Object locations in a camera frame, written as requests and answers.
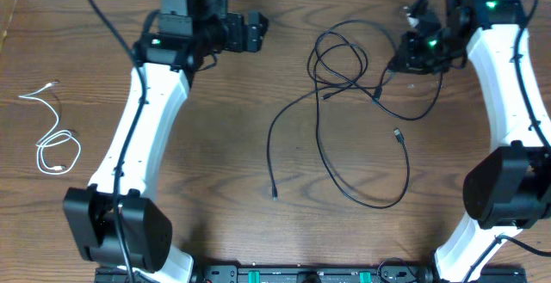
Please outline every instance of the coiled white cable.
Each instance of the coiled white cable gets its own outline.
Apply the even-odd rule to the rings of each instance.
[[[80,157],[80,151],[82,149],[80,143],[78,142],[78,140],[75,139],[75,137],[73,137],[73,135],[70,131],[64,129],[64,130],[60,130],[58,132],[52,133],[53,130],[59,124],[59,115],[55,111],[55,109],[52,108],[52,106],[50,106],[49,103],[45,102],[44,100],[42,100],[40,98],[34,97],[34,95],[38,95],[40,92],[44,91],[45,89],[51,88],[56,83],[58,83],[58,82],[57,81],[56,82],[50,82],[50,83],[46,84],[43,88],[41,88],[41,89],[39,89],[39,90],[37,90],[33,93],[19,96],[19,98],[22,98],[22,99],[34,100],[34,101],[44,103],[48,108],[50,108],[50,110],[52,110],[53,115],[55,115],[55,124],[52,126],[52,128],[42,138],[40,138],[40,140],[38,140],[36,142],[36,146],[38,147],[38,149],[36,150],[36,166],[38,167],[38,169],[42,173],[45,173],[47,175],[63,175],[65,173],[71,171],[71,169],[75,166],[75,163],[77,162],[78,157]],[[54,140],[57,140],[58,138],[63,138],[63,139],[61,139],[60,141],[53,142]],[[56,145],[61,145],[61,144],[65,143],[69,140],[74,141],[78,146],[77,155],[75,156],[75,159],[73,159],[71,166],[69,166],[69,168],[65,167],[64,165],[50,167],[46,163],[46,160],[44,159],[44,149],[49,148],[49,147],[54,147]]]

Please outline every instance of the wooden tabletop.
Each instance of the wooden tabletop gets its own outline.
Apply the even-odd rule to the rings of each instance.
[[[97,0],[134,42],[158,0]],[[314,99],[292,107],[276,124],[272,157],[279,200],[270,196],[265,160],[269,124],[286,104],[313,88],[306,59],[316,37],[333,24],[365,19],[398,41],[408,29],[402,7],[413,0],[237,0],[231,10],[258,9],[270,19],[260,53],[223,53],[215,69],[196,75],[172,127],[157,205],[174,226],[173,243],[199,257],[243,265],[366,265],[391,256],[428,262],[464,213],[465,175],[489,151],[489,125],[470,65],[451,71],[434,110],[404,122],[365,95],[344,93],[321,104],[321,136],[337,172],[363,198],[396,198],[406,167],[393,136],[404,133],[412,164],[410,189],[396,207],[378,211],[346,200],[325,173],[314,139]],[[525,0],[527,8],[531,0]],[[443,0],[433,0],[443,11]],[[540,0],[530,26],[532,63],[551,104],[551,0]],[[392,56],[375,29],[349,25],[340,33],[369,56],[373,84]],[[327,59],[354,75],[350,51]],[[85,188],[102,161],[127,100],[131,65],[85,0],[19,0],[0,54],[0,281],[90,282],[95,263],[82,261],[62,212],[68,187]],[[38,102],[18,100],[52,80],[60,128],[77,132],[83,153],[67,175],[42,175],[34,143],[53,123]],[[397,75],[381,99],[395,112],[421,113],[437,77]],[[74,145],[46,152],[68,163]],[[551,224],[539,222],[519,239],[551,249]],[[506,244],[492,259],[521,265],[530,282],[551,280],[551,261]]]

